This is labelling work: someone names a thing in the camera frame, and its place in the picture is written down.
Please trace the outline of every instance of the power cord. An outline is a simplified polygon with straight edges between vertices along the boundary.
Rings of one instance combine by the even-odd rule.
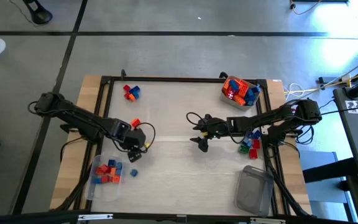
[[[46,24],[41,24],[41,25],[35,25],[30,19],[27,18],[27,16],[25,16],[25,14],[23,13],[22,9],[14,2],[12,2],[12,0],[7,0],[8,2],[10,2],[11,4],[13,4],[16,8],[18,8],[18,10],[20,11],[20,13],[22,14],[22,16],[24,17],[24,19],[27,20],[27,22],[29,22],[32,26],[34,26],[35,28],[40,27],[40,26],[45,26],[48,25],[49,22],[47,22]]]
[[[297,11],[295,10],[296,4],[293,2],[293,0],[291,0],[291,6],[290,6],[290,8],[292,9],[292,11],[293,11],[296,15],[300,16],[300,15],[305,14],[305,13],[307,13],[308,11],[312,10],[312,9],[313,9],[314,7],[316,7],[321,1],[323,1],[323,0],[319,0],[318,2],[316,2],[316,4],[314,4],[311,8],[309,8],[309,9],[306,10],[305,12],[297,12]]]

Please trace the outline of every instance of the desk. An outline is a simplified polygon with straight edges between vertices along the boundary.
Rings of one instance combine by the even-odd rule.
[[[102,116],[106,111],[106,104],[109,106],[109,102],[106,102],[106,100],[107,96],[109,95],[108,91],[110,90],[109,88],[99,88],[102,81],[103,80],[101,76],[85,76],[77,101],[78,106],[88,111],[96,112],[100,116]],[[270,106],[272,109],[278,108],[285,102],[282,82],[279,80],[267,80],[266,84],[268,86],[267,94],[270,99]],[[95,105],[99,92],[102,100],[100,107],[97,108],[98,110],[96,110]],[[266,111],[266,105],[263,98],[264,94],[266,93],[262,92],[260,96],[262,112]],[[70,133],[68,141],[78,137],[79,136],[77,133]],[[292,138],[286,138],[286,141],[295,143],[294,139]],[[85,151],[86,142],[84,141],[73,143],[65,148],[65,153],[63,155],[63,161],[60,166],[50,208],[59,206],[64,201],[64,198],[77,184],[79,176],[81,175],[81,168],[83,167]],[[298,153],[291,147],[280,146],[280,155],[283,176],[289,191],[292,193],[296,201],[303,207],[303,209],[308,213],[311,213],[310,203],[308,200],[305,181],[303,180]],[[275,194],[277,198],[278,213],[283,213],[283,202],[277,187],[275,187]],[[79,208],[85,208],[85,205],[86,201],[83,199],[78,204]]]

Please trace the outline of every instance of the black cable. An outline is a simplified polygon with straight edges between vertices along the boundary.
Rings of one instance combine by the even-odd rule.
[[[40,27],[40,26],[45,26],[47,24],[49,24],[49,22],[47,22],[46,24],[41,24],[41,25],[35,25],[30,19],[27,18],[27,16],[25,16],[25,14],[23,13],[22,9],[14,2],[12,2],[12,0],[9,0],[9,2],[11,4],[13,4],[16,8],[18,8],[18,10],[20,11],[20,13],[22,14],[22,16],[24,17],[24,19],[27,20],[27,22],[31,23],[32,26],[34,26],[35,28]]]
[[[284,141],[283,143],[286,144],[287,146],[291,146],[292,148],[294,148],[298,152],[299,158],[301,158],[301,152],[294,144],[286,142],[286,141]]]
[[[338,112],[343,112],[343,111],[349,111],[349,110],[357,110],[358,108],[349,108],[349,109],[344,109],[344,110],[337,110],[337,111],[331,111],[331,112],[327,112],[327,113],[322,113],[321,115],[326,115],[326,114],[331,114],[331,113],[338,113]]]
[[[68,144],[71,144],[71,143],[73,143],[73,142],[75,142],[75,141],[77,141],[77,140],[80,140],[80,139],[83,139],[82,136],[79,137],[79,138],[76,138],[76,139],[74,139],[74,140],[68,141],[68,142],[66,142],[66,143],[62,146],[62,148],[60,149],[60,163],[62,163],[62,160],[63,160],[63,151],[65,150],[65,147],[66,147]]]

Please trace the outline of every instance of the white cable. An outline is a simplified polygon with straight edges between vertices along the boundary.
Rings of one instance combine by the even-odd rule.
[[[305,89],[301,86],[301,85],[299,85],[299,84],[297,84],[297,83],[291,83],[290,84],[290,87],[289,87],[289,89],[290,90],[288,90],[287,88],[285,88],[284,87],[284,89],[285,89],[285,91],[287,91],[287,96],[285,97],[285,101],[287,101],[287,99],[288,99],[288,97],[290,97],[290,95],[293,95],[293,96],[296,96],[296,97],[301,97],[301,96],[303,96],[305,93],[304,92],[299,92],[299,95],[296,95],[296,93],[294,93],[294,92],[292,92],[293,91],[293,89],[292,89],[292,86],[297,86],[297,87],[299,87],[299,90],[300,91],[304,91]]]
[[[319,90],[322,89],[322,88],[325,88],[325,87],[328,86],[329,84],[331,84],[331,83],[333,83],[333,82],[336,82],[337,80],[341,79],[342,77],[345,77],[346,75],[350,74],[351,72],[353,72],[353,71],[356,70],[357,68],[358,68],[358,65],[357,65],[356,67],[354,67],[352,70],[346,72],[344,75],[341,75],[340,77],[337,77],[337,78],[331,80],[330,82],[328,82],[327,84],[323,85],[322,87],[319,87],[319,88],[315,89],[314,91],[311,91],[310,93],[308,93],[308,94],[306,94],[306,95],[304,95],[304,96],[301,96],[299,99],[302,99],[302,98],[304,98],[304,97],[306,97],[306,96],[308,96],[308,95],[310,95],[310,94],[312,94],[312,93],[314,93],[314,92],[316,92],[316,91],[319,91]]]

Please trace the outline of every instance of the lego brick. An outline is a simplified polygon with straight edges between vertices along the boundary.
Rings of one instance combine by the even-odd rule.
[[[117,168],[111,168],[110,175],[116,175]]]
[[[121,178],[120,176],[115,175],[115,176],[112,178],[112,182],[118,184],[120,178]]]
[[[135,170],[135,169],[132,169],[132,170],[131,170],[131,176],[136,177],[136,176],[137,176],[137,173],[138,173],[137,170]]]
[[[133,94],[130,94],[128,97],[129,97],[129,100],[131,100],[132,102],[136,100],[136,98]]]
[[[257,85],[256,87],[253,87],[251,90],[253,93],[260,93],[260,86]]]
[[[109,162],[107,163],[107,166],[115,167],[116,166],[116,161],[114,159],[109,159]]]
[[[133,121],[131,121],[131,125],[132,125],[132,127],[134,127],[134,128],[136,128],[136,126],[137,126],[138,124],[140,124],[140,123],[141,123],[140,120],[137,119],[137,118],[135,118]]]
[[[121,163],[121,162],[117,162],[116,168],[117,168],[117,169],[122,169],[122,163]]]
[[[236,81],[234,80],[230,80],[229,81],[230,87],[234,90],[234,91],[239,91],[239,85],[236,83]]]
[[[109,182],[109,176],[108,175],[102,176],[102,184],[107,183],[107,182]]]
[[[249,150],[249,159],[258,159],[258,151],[256,149]]]
[[[260,140],[258,140],[258,139],[253,139],[253,140],[252,140],[252,147],[253,147],[254,149],[260,149]]]
[[[101,183],[102,183],[102,179],[101,179],[101,178],[95,178],[95,179],[93,180],[93,183],[94,183],[94,184],[101,184]]]
[[[241,96],[237,95],[237,96],[234,96],[234,101],[240,105],[240,106],[244,106],[246,101],[242,99]]]
[[[115,175],[121,175],[121,171],[120,169],[116,169],[116,174]]]
[[[129,85],[124,85],[123,89],[124,89],[126,92],[128,92],[131,88],[130,88]]]
[[[136,100],[139,99],[139,93],[138,92],[133,92],[133,95],[134,95]]]
[[[223,84],[223,87],[222,87],[222,92],[226,94],[227,92],[227,89],[229,88],[230,84],[229,84],[229,81],[230,80],[226,80]]]
[[[132,88],[134,90],[134,93],[138,93],[140,92],[140,88],[139,86],[135,86],[134,88]]]
[[[239,96],[244,98],[247,94],[247,91],[248,91],[248,86],[247,85],[242,86],[239,91]]]
[[[240,145],[240,147],[239,147],[239,152],[240,152],[240,153],[243,153],[243,154],[248,154],[248,152],[249,152],[249,147]]]
[[[258,139],[262,136],[262,133],[259,130],[256,130],[256,132],[252,135],[252,139]]]

